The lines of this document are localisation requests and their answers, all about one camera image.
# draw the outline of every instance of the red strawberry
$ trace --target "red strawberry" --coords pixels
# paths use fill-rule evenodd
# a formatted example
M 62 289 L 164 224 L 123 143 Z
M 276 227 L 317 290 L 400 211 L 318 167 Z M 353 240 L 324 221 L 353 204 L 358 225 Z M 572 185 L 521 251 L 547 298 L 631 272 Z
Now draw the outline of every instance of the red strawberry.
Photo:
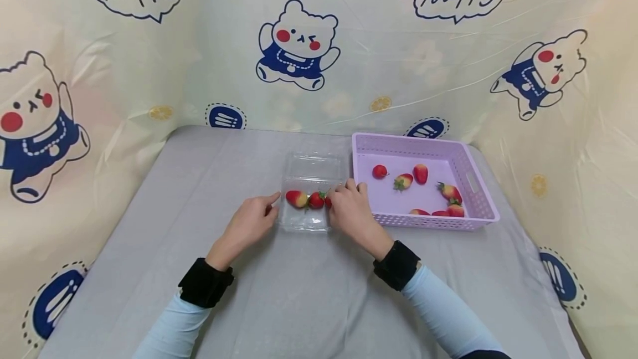
M 424 185 L 428 181 L 428 167 L 423 165 L 423 163 L 415 165 L 412 174 L 416 182 L 420 185 Z
M 323 208 L 323 193 L 320 191 L 312 193 L 308 198 L 308 207 L 312 209 Z
M 450 201 L 450 205 L 447 208 L 447 211 L 450 213 L 450 216 L 458 218 L 465 217 L 465 210 L 463 209 L 463 207 L 461 207 L 461 205 L 457 204 L 457 201 L 454 199 Z
M 404 191 L 410 188 L 414 178 L 411 174 L 402 173 L 394 179 L 394 190 Z
M 383 179 L 388 175 L 388 170 L 383 165 L 377 165 L 372 169 L 372 176 L 375 179 Z
M 441 195 L 445 197 L 446 200 L 455 199 L 458 201 L 458 204 L 463 204 L 463 199 L 461 198 L 461 193 L 459 193 L 458 188 L 452 185 L 446 185 L 445 183 L 439 182 L 437 188 L 441 192 Z
M 429 215 L 428 211 L 423 211 L 423 209 L 412 209 L 410 211 L 410 215 Z
M 308 202 L 308 195 L 305 191 L 289 190 L 286 192 L 286 200 L 295 208 L 303 208 Z

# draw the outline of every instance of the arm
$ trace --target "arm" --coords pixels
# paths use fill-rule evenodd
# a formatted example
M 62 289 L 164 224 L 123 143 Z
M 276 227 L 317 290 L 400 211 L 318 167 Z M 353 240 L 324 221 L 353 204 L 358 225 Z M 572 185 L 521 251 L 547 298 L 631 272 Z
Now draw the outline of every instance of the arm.
M 402 294 L 450 358 L 474 351 L 503 351 L 470 307 L 427 267 L 416 271 Z
M 374 220 L 365 183 L 356 186 L 353 179 L 348 179 L 345 186 L 328 192 L 328 196 L 332 200 L 328 215 L 334 228 L 350 236 L 378 262 L 390 256 L 394 241 Z M 456 293 L 427 267 L 416 270 L 412 266 L 412 270 L 400 269 L 400 273 L 411 275 L 401 288 L 402 293 L 452 359 L 508 358 L 490 331 Z
M 230 264 L 245 249 L 261 240 L 274 225 L 279 209 L 273 207 L 280 198 L 276 192 L 269 197 L 249 198 L 235 212 L 226 231 L 206 255 L 205 266 L 213 272 L 227 272 Z M 133 359 L 188 359 L 203 322 L 217 302 L 209 308 L 187 302 L 182 293 L 173 296 L 164 312 L 152 326 L 135 352 Z

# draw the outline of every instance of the bear's red cheek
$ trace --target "bear's red cheek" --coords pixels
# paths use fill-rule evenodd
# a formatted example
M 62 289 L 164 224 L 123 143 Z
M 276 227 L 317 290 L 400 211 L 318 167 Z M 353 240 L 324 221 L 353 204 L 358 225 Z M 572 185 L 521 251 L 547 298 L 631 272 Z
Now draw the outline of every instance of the bear's red cheek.
M 551 50 L 544 50 L 538 53 L 538 60 L 549 63 L 551 60 L 554 60 L 554 53 Z
M 22 127 L 22 117 L 17 112 L 8 112 L 2 116 L 0 127 L 5 132 L 16 132 Z
M 277 39 L 280 42 L 288 42 L 290 40 L 290 32 L 286 30 L 278 30 L 277 31 Z
M 45 93 L 42 98 L 42 104 L 44 104 L 46 108 L 51 107 L 51 104 L 53 104 L 53 97 L 50 94 Z

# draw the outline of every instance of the gray tablecloth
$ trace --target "gray tablecloth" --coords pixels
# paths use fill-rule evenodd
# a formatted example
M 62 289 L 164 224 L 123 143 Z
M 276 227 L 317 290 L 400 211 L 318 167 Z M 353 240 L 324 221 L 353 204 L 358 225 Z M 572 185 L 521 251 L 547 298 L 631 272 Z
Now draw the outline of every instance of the gray tablecloth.
M 185 127 L 168 140 L 42 359 L 130 358 L 244 198 L 281 186 L 290 150 L 348 158 L 349 137 Z M 582 358 L 536 247 L 478 150 L 501 213 L 478 232 L 391 228 L 516 359 Z M 196 358 L 447 358 L 372 259 L 337 233 L 277 233 L 236 279 Z

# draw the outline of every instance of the light blue sleeve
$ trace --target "light blue sleeve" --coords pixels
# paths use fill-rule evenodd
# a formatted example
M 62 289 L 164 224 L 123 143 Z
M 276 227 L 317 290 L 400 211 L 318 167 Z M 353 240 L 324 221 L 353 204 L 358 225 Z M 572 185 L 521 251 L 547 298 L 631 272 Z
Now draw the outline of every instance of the light blue sleeve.
M 402 294 L 450 358 L 458 359 L 474 351 L 503 352 L 470 307 L 426 266 L 416 271 Z
M 133 359 L 189 359 L 210 309 L 175 294 L 133 355 Z

